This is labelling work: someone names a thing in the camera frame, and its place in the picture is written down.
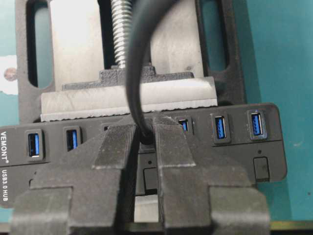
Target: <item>teal surface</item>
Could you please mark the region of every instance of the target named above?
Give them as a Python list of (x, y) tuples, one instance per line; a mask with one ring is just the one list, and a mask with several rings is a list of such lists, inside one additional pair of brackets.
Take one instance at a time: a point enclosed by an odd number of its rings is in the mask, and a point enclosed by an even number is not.
[[(203, 0), (204, 14), (214, 16), (208, 7), (212, 3), (206, 1), (211, 0)], [(234, 0), (234, 7), (248, 102), (275, 103), (284, 132), (288, 176), (258, 187), (267, 196), (272, 220), (312, 220), (313, 1)], [(206, 26), (216, 19), (206, 18)], [(14, 0), (0, 0), (0, 56), (16, 54), (14, 24)], [(206, 34), (215, 32), (208, 27)], [(209, 42), (220, 48), (219, 40)], [(216, 57), (212, 63), (217, 70), (224, 66), (221, 51), (209, 51)], [(16, 95), (0, 92), (0, 110), (0, 126), (18, 123)], [(0, 222), (10, 214), (1, 209)]]
[(227, 64), (218, 3), (216, 0), (202, 0), (201, 9), (210, 68), (223, 71)]
[[(0, 56), (15, 54), (14, 1), (0, 0)], [(18, 104), (17, 95), (0, 92), (0, 126), (19, 124)], [(0, 223), (7, 222), (11, 213), (11, 209), (0, 208)]]
[(35, 10), (35, 37), (37, 57), (37, 81), (39, 88), (45, 88), (52, 81), (52, 42), (49, 27), (49, 10), (46, 2), (38, 2)]

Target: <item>black cable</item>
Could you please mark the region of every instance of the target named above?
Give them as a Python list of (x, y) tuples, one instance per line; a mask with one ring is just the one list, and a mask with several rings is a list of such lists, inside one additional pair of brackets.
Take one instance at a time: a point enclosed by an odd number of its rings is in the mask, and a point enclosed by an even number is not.
[(140, 102), (140, 79), (146, 48), (167, 11), (179, 0), (141, 0), (136, 3), (126, 63), (126, 95), (135, 123), (147, 142), (153, 139), (152, 126), (145, 121)]

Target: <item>green cutting mat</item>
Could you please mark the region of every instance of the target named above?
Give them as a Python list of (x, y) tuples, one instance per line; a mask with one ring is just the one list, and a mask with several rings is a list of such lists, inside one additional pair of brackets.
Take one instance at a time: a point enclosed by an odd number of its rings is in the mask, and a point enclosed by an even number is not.
[[(202, 1), (209, 26), (216, 15), (214, 4)], [(313, 0), (234, 0), (234, 7), (247, 99), (279, 107), (288, 161), (286, 180), (258, 187), (267, 196), (272, 220), (312, 220)], [(216, 58), (211, 65), (220, 69), (225, 62), (216, 49), (221, 47), (218, 27), (210, 28), (206, 33), (215, 40), (209, 41), (209, 51)], [(0, 56), (14, 54), (14, 0), (0, 0)], [(0, 126), (18, 124), (16, 95), (0, 92), (0, 110)], [(10, 215), (11, 210), (0, 210), (0, 222)]]

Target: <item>blue usb port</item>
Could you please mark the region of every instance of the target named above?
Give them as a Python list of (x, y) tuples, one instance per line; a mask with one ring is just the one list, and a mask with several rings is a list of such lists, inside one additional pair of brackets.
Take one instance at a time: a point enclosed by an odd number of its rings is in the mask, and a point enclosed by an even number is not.
[(182, 125), (182, 128), (184, 131), (188, 131), (188, 120), (187, 119), (182, 119), (178, 121), (180, 125)]
[(216, 132), (217, 138), (225, 139), (226, 138), (226, 131), (225, 131), (225, 119), (223, 116), (215, 117), (215, 124), (216, 124)]
[(67, 150), (71, 151), (72, 149), (77, 148), (77, 131), (76, 130), (67, 130)]
[(29, 134), (28, 135), (28, 149), (29, 149), (29, 156), (31, 158), (39, 157), (39, 135)]
[(252, 118), (252, 127), (253, 127), (253, 134), (255, 136), (262, 135), (262, 121), (261, 121), (261, 115), (259, 113), (253, 113), (251, 114)]

